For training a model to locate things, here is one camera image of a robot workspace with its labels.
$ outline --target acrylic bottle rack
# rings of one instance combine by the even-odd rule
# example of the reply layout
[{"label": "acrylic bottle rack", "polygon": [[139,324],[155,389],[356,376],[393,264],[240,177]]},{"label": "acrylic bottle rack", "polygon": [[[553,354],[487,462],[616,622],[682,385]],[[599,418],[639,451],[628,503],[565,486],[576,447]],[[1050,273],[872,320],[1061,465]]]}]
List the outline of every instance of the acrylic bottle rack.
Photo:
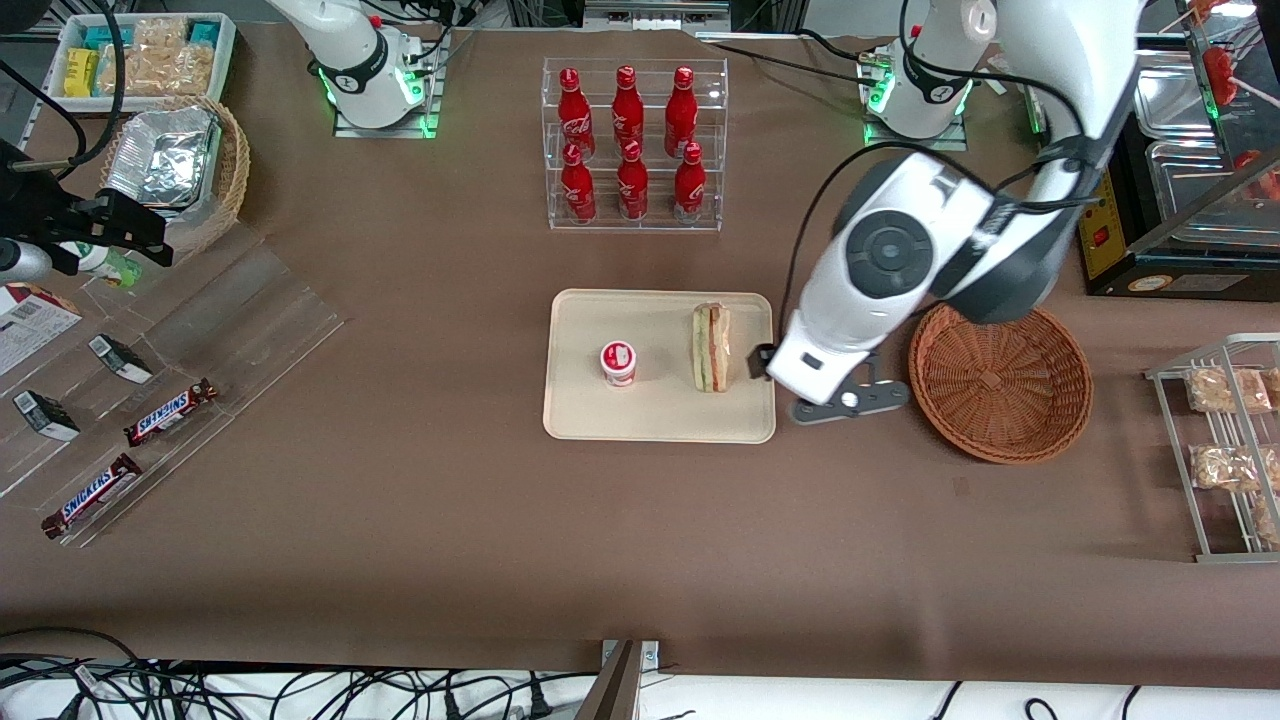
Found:
[{"label": "acrylic bottle rack", "polygon": [[[636,90],[644,101],[644,164],[649,169],[649,213],[639,220],[622,217],[618,208],[618,165],[622,155],[613,138],[613,95],[617,69],[631,65],[636,70]],[[667,99],[671,96],[676,68],[694,70],[694,96],[698,99],[698,129],[694,133],[703,146],[703,168],[707,170],[701,213],[692,224],[681,224],[675,217],[675,177],[680,160],[663,149]],[[559,176],[564,167],[561,132],[559,72],[575,68],[582,94],[591,105],[591,127],[595,154],[585,163],[595,186],[595,219],[579,224],[564,202]],[[723,222],[724,151],[728,129],[728,61],[727,60],[640,60],[631,58],[548,58],[543,63],[543,156],[547,164],[547,218],[552,228],[630,232],[716,232]]]}]

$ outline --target brown paper tablecloth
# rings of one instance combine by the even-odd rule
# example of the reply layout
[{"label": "brown paper tablecloth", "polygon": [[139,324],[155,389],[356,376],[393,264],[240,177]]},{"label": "brown paper tablecloth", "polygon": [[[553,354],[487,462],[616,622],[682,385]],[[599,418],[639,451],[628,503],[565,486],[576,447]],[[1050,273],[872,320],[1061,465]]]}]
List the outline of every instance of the brown paper tablecloth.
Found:
[{"label": "brown paper tablecloth", "polygon": [[[559,234],[543,56],[719,51],[668,32],[485,32],[449,65],[436,140],[356,141],[329,136],[292,27],[242,29],[225,97],[253,149],[242,217],[347,325],[90,548],[0,502],[0,625],[93,626],[147,657],[590,667],[600,638],[628,635],[692,673],[1280,687],[1280,568],[1190,562],[1139,375],[1275,331],[1274,306],[1085,297],[1073,252],[1047,307],[1088,354],[1097,402],[1044,465],[975,461],[914,406],[782,420],[758,447],[554,441],[556,293],[776,307],[805,205],[861,143],[854,87],[731,56],[721,236]],[[751,46],[841,68],[812,44]],[[964,161],[988,181],[1028,163],[1016,94],[979,88],[969,113]],[[69,138],[46,111],[29,150]],[[859,174],[819,208],[803,275]],[[908,338],[884,347],[896,377]]]}]

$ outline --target foil container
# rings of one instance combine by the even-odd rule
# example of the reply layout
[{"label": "foil container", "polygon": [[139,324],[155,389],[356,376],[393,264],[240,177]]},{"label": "foil container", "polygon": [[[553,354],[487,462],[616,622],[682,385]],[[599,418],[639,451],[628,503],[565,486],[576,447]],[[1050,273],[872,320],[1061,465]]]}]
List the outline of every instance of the foil container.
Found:
[{"label": "foil container", "polygon": [[138,113],[124,123],[106,186],[180,211],[209,191],[219,136],[218,117],[204,108]]}]

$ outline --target brown woven basket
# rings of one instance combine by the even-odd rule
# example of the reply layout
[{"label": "brown woven basket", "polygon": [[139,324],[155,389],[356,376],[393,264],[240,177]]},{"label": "brown woven basket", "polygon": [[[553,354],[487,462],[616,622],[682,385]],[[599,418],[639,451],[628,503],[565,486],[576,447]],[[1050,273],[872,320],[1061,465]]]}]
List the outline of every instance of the brown woven basket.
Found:
[{"label": "brown woven basket", "polygon": [[[184,255],[193,255],[211,242],[221,237],[239,215],[241,204],[244,202],[244,190],[248,187],[248,140],[244,131],[236,122],[234,115],[220,102],[215,102],[200,95],[184,95],[165,99],[161,110],[180,110],[198,105],[218,115],[221,123],[223,137],[218,146],[218,165],[214,176],[214,196],[218,205],[212,214],[197,225],[184,223],[172,223],[165,232],[165,242],[174,251]],[[111,143],[106,149],[106,164],[102,165],[102,184],[111,172],[111,161],[115,151],[120,147],[120,131],[118,129]]]},{"label": "brown woven basket", "polygon": [[940,305],[910,350],[911,389],[924,415],[960,450],[992,462],[1042,462],[1084,432],[1093,410],[1089,364],[1044,310],[974,325]]}]

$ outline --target coca-cola bottle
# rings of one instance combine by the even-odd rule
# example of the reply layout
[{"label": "coca-cola bottle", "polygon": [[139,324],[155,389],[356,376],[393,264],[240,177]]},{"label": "coca-cola bottle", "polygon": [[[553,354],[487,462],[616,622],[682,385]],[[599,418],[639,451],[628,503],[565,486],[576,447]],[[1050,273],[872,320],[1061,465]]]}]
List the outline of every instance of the coca-cola bottle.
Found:
[{"label": "coca-cola bottle", "polygon": [[618,68],[618,91],[613,95],[613,137],[618,147],[636,141],[644,150],[644,101],[636,91],[636,69]]},{"label": "coca-cola bottle", "polygon": [[698,129],[698,99],[694,97],[694,70],[685,65],[676,68],[676,87],[667,100],[667,137],[663,146],[667,155],[680,158],[685,145]]},{"label": "coca-cola bottle", "polygon": [[591,135],[591,104],[582,95],[577,70],[573,68],[561,70],[559,117],[564,142],[576,145],[582,151],[582,160],[590,160],[591,155],[595,154],[595,136]]},{"label": "coca-cola bottle", "polygon": [[561,184],[564,186],[564,202],[571,213],[570,220],[585,225],[595,218],[595,186],[591,183],[591,170],[582,164],[582,150],[577,145],[564,146],[564,169],[561,170]]},{"label": "coca-cola bottle", "polygon": [[640,143],[635,140],[622,147],[618,165],[618,209],[628,220],[639,220],[649,211],[649,169],[640,160]]},{"label": "coca-cola bottle", "polygon": [[698,222],[703,210],[703,187],[707,184],[707,170],[703,169],[703,146],[696,142],[685,145],[685,160],[676,168],[676,220],[682,225]]}]

